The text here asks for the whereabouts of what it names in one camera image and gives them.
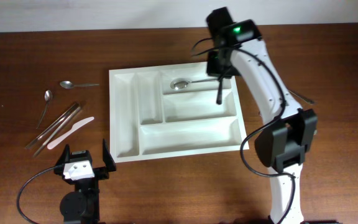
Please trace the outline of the steel tablespoon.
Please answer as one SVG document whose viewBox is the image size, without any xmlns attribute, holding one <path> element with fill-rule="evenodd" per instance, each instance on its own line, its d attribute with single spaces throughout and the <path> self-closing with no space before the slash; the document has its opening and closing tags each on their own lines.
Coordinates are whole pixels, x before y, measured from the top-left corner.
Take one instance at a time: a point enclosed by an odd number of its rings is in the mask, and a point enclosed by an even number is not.
<svg viewBox="0 0 358 224">
<path fill-rule="evenodd" d="M 173 90 L 181 90 L 192 83 L 216 82 L 217 80 L 217 78 L 207 78 L 202 80 L 187 80 L 184 78 L 177 78 L 170 83 L 170 88 Z"/>
</svg>

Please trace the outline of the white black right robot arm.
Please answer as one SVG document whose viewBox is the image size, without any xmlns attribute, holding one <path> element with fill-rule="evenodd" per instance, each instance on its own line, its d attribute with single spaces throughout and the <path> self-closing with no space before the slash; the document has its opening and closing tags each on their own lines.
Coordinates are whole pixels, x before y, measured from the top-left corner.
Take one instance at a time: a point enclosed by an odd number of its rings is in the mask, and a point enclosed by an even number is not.
<svg viewBox="0 0 358 224">
<path fill-rule="evenodd" d="M 270 223 L 303 223 L 300 208 L 300 174 L 306 153 L 316 132 L 318 118 L 312 109 L 304 110 L 286 88 L 269 57 L 267 46 L 252 20 L 234 22 L 228 9 L 213 10 L 206 18 L 213 48 L 206 73 L 219 82 L 233 76 L 246 82 L 263 125 L 248 134 L 244 147 L 255 137 L 254 147 L 263 173 L 245 166 L 270 180 L 272 208 Z"/>
</svg>

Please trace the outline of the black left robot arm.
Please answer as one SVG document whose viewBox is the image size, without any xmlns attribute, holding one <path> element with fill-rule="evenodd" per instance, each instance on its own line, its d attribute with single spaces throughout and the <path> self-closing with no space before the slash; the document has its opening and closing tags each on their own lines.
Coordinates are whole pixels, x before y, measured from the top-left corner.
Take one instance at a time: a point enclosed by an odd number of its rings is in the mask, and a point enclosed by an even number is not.
<svg viewBox="0 0 358 224">
<path fill-rule="evenodd" d="M 54 174 L 61 176 L 63 181 L 75 188 L 60 202 L 64 223 L 100 221 L 99 181 L 108 179 L 109 173 L 116 171 L 116 163 L 109 153 L 106 141 L 103 141 L 102 156 L 104 165 L 94 168 L 88 150 L 71 152 L 70 146 L 65 146 L 53 170 Z"/>
</svg>

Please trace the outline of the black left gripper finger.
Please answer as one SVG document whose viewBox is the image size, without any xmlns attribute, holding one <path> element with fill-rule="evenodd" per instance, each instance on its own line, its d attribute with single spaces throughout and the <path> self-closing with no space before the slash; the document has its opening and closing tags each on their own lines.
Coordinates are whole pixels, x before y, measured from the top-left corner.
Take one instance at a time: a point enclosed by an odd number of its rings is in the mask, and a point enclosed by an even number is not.
<svg viewBox="0 0 358 224">
<path fill-rule="evenodd" d="M 59 157 L 56 165 L 62 165 L 62 164 L 66 164 L 69 163 L 70 161 L 70 146 L 68 144 L 65 145 L 64 150 L 61 154 L 61 156 Z"/>
<path fill-rule="evenodd" d="M 105 139 L 103 139 L 103 162 L 105 164 L 105 167 L 108 172 L 115 172 L 117 170 L 116 163 L 114 162 L 114 159 L 112 158 L 108 145 Z"/>
</svg>

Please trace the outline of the steel fork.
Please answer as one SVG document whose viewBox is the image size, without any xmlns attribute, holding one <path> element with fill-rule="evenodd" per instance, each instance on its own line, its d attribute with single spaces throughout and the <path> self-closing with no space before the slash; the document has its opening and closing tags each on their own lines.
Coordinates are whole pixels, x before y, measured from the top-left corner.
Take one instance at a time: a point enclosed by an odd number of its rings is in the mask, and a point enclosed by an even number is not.
<svg viewBox="0 0 358 224">
<path fill-rule="evenodd" d="M 292 95 L 295 95 L 295 96 L 297 96 L 299 99 L 301 99 L 301 100 L 303 100 L 305 103 L 307 103 L 307 104 L 309 104 L 309 105 L 314 105 L 315 104 L 315 102 L 312 100 L 312 99 L 310 99 L 310 98 L 307 98 L 307 97 L 305 97 L 305 96 L 303 96 L 303 95 L 301 95 L 301 94 L 299 94 L 299 93 L 297 93 L 297 92 L 295 92 L 295 91 L 293 91 L 293 90 L 288 90 Z"/>
</svg>

